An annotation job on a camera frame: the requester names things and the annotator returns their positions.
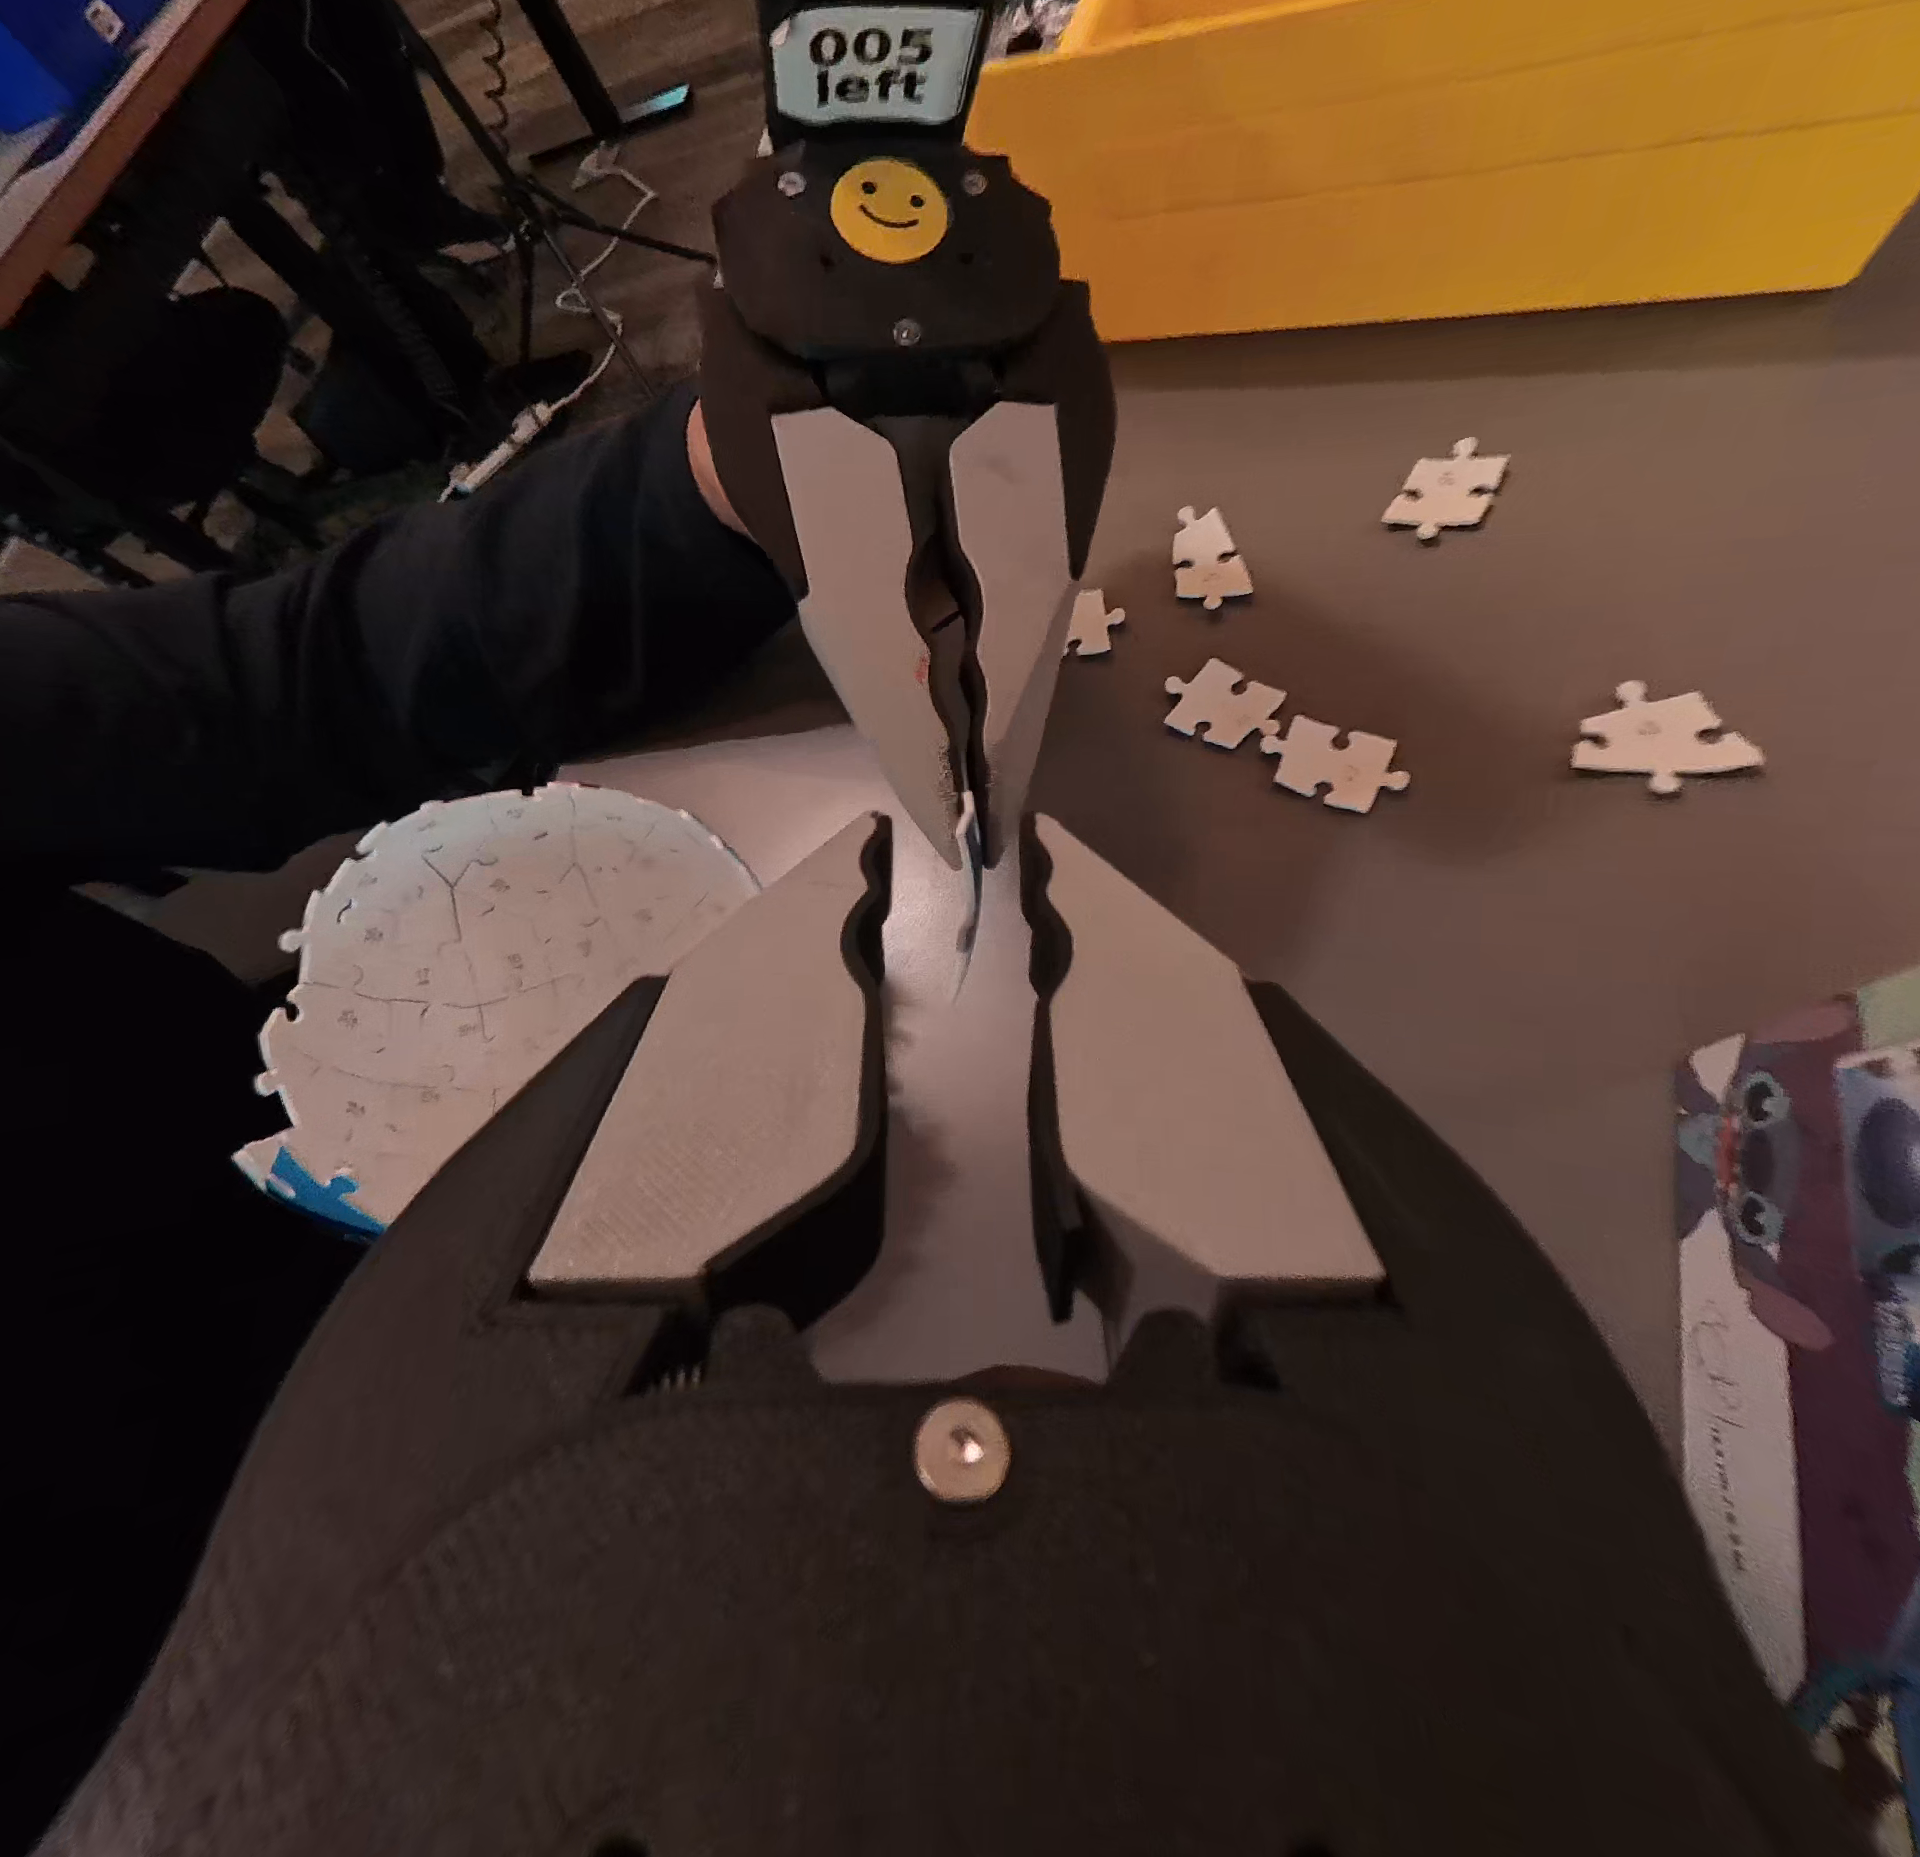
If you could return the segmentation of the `person's left forearm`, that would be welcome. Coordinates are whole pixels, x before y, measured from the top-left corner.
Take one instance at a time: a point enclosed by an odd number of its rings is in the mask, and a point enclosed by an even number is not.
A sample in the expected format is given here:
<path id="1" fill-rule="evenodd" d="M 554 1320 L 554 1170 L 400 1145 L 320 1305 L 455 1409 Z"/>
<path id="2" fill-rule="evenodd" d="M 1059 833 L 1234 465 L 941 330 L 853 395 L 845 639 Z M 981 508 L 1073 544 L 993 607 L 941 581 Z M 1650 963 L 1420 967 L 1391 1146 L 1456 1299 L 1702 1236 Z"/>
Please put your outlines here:
<path id="1" fill-rule="evenodd" d="M 698 707 L 799 606 L 702 492 L 693 385 L 307 564 L 2 600 L 2 867 L 271 871 Z"/>

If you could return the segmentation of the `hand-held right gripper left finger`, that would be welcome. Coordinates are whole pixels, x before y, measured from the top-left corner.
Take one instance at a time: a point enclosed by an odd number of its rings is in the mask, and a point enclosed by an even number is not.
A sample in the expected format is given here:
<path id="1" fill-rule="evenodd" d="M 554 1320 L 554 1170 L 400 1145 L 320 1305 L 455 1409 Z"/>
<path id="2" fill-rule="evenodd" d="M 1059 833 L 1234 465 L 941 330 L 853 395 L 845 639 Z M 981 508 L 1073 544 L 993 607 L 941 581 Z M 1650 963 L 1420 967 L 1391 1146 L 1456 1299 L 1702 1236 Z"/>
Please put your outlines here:
<path id="1" fill-rule="evenodd" d="M 533 1291 L 799 1331 L 853 1293 L 881 1248 L 892 871 L 895 826 L 864 814 L 673 967 Z"/>

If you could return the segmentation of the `yellow plastic bin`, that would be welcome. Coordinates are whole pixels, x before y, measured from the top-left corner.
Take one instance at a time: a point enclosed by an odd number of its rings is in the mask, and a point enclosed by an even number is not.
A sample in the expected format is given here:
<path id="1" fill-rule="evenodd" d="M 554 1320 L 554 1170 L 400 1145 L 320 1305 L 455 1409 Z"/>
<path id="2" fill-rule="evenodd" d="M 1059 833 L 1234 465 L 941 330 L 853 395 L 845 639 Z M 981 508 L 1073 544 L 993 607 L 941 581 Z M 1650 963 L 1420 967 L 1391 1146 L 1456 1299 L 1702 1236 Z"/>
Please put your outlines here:
<path id="1" fill-rule="evenodd" d="M 1078 0 L 969 143 L 1109 344 L 1819 292 L 1916 199 L 1916 0 Z"/>

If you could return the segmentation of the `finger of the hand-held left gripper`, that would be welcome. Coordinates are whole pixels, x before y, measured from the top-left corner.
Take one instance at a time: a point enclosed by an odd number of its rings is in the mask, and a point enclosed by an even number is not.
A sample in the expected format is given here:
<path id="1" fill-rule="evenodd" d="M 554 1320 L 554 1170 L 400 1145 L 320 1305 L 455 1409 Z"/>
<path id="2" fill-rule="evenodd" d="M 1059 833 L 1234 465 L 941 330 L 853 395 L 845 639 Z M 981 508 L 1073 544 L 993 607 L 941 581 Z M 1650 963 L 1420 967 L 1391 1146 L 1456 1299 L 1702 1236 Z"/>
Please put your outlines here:
<path id="1" fill-rule="evenodd" d="M 978 837 L 1016 837 L 1053 711 L 1078 581 L 1053 406 L 991 406 L 952 443 L 935 568 L 932 704 Z"/>
<path id="2" fill-rule="evenodd" d="M 835 408 L 774 417 L 805 639 L 901 811 L 953 871 L 981 867 L 969 632 L 892 439 Z"/>

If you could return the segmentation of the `person's dark clothed torso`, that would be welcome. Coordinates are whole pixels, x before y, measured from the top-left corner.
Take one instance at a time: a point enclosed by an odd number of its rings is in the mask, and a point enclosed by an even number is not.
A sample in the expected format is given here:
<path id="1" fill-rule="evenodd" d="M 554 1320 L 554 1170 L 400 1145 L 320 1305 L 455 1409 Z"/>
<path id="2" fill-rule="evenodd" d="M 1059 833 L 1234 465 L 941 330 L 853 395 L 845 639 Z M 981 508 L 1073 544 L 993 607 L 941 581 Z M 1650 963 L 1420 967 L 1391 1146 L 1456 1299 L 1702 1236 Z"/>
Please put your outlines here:
<path id="1" fill-rule="evenodd" d="M 2 876 L 2 1854 L 124 1718 L 231 1476 L 362 1245 L 264 1198 L 264 1004 Z"/>

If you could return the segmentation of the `partly built puzzle ball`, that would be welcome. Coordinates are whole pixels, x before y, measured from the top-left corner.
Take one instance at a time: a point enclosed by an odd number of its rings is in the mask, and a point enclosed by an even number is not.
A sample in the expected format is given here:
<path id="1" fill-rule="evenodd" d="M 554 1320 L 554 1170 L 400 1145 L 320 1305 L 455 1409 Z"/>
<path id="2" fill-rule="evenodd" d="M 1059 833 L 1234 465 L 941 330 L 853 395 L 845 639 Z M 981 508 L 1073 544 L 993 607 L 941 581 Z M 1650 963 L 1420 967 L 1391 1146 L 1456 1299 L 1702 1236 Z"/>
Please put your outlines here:
<path id="1" fill-rule="evenodd" d="M 231 1156 L 264 1198 L 379 1234 L 611 999 L 759 891 L 693 814 L 600 785 L 488 791 L 371 828 L 280 937 L 299 979 Z"/>

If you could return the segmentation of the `person's left hand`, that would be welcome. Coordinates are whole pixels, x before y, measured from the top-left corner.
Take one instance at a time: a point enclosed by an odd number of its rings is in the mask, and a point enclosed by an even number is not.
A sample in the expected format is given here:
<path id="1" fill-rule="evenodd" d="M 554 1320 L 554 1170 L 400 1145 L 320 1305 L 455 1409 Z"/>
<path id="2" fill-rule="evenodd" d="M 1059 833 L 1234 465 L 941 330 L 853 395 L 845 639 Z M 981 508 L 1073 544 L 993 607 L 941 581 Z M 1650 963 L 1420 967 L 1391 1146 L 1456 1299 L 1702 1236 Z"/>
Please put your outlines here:
<path id="1" fill-rule="evenodd" d="M 742 515 L 736 512 L 728 489 L 723 485 L 723 477 L 718 475 L 718 457 L 711 453 L 711 439 L 708 439 L 708 417 L 705 417 L 705 402 L 696 395 L 688 412 L 685 412 L 685 465 L 693 472 L 693 481 L 702 492 L 702 500 L 708 503 L 708 512 L 727 528 L 733 529 L 738 539 L 753 545 L 753 533 L 747 529 L 747 524 L 742 520 Z"/>

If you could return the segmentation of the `printed cardboard puzzle box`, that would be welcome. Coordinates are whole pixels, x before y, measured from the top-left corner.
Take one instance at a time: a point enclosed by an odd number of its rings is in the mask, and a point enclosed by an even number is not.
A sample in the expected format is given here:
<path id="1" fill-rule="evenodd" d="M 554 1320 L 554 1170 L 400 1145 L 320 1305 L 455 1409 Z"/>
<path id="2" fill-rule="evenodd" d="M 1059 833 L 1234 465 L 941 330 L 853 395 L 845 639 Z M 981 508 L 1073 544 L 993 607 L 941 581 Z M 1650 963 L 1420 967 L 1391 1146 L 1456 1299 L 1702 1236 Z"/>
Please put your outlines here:
<path id="1" fill-rule="evenodd" d="M 1669 1078 L 1682 1480 L 1764 1679 L 1916 1815 L 1916 968 Z"/>

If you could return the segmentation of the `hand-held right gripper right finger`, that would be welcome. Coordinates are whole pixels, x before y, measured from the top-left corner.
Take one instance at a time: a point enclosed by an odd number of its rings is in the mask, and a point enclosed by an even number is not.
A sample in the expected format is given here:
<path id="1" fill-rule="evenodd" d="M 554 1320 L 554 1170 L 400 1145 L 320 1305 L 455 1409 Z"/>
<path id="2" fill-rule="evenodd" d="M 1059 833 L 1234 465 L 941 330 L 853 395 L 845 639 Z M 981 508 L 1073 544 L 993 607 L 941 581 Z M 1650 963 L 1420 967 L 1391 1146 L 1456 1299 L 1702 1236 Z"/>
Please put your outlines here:
<path id="1" fill-rule="evenodd" d="M 1031 1234 L 1051 1317 L 1349 1304 L 1384 1268 L 1231 956 L 1035 814 Z"/>

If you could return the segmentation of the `puzzle pieces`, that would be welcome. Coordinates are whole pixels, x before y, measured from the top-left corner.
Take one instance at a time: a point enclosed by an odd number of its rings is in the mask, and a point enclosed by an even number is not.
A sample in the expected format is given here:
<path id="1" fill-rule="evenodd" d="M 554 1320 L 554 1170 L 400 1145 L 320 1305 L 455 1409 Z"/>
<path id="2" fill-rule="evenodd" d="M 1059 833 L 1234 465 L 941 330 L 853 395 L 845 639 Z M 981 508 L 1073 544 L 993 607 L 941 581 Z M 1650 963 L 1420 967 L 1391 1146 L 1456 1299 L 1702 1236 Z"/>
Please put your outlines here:
<path id="1" fill-rule="evenodd" d="M 1478 528 L 1500 500 L 1506 472 L 1506 453 L 1485 453 L 1473 438 L 1462 438 L 1448 453 L 1423 456 L 1410 467 L 1380 524 L 1423 545 L 1445 529 Z M 1210 615 L 1252 594 L 1252 574 L 1219 508 L 1179 508 L 1170 568 L 1176 600 Z M 1224 661 L 1173 676 L 1166 698 L 1164 725 L 1173 737 L 1223 751 L 1260 742 L 1272 761 L 1272 783 L 1325 811 L 1372 814 L 1380 796 L 1412 785 L 1410 770 L 1398 768 L 1396 739 L 1340 730 L 1306 714 L 1281 721 L 1286 692 Z M 1650 796 L 1675 797 L 1693 778 L 1758 773 L 1766 754 L 1732 733 L 1702 692 L 1650 696 L 1642 679 L 1626 679 L 1615 690 L 1607 711 L 1581 721 L 1569 768 L 1584 777 L 1629 777 Z"/>

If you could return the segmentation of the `blue storage bin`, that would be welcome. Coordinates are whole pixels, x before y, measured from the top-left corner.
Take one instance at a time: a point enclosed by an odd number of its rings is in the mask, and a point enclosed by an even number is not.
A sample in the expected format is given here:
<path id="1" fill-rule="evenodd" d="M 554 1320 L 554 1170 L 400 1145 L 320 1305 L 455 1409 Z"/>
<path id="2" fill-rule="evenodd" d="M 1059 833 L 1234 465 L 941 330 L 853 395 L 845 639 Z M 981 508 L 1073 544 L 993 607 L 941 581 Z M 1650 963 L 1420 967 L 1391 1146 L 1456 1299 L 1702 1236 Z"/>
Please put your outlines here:
<path id="1" fill-rule="evenodd" d="M 2 135 L 110 90 L 167 0 L 2 0 Z"/>

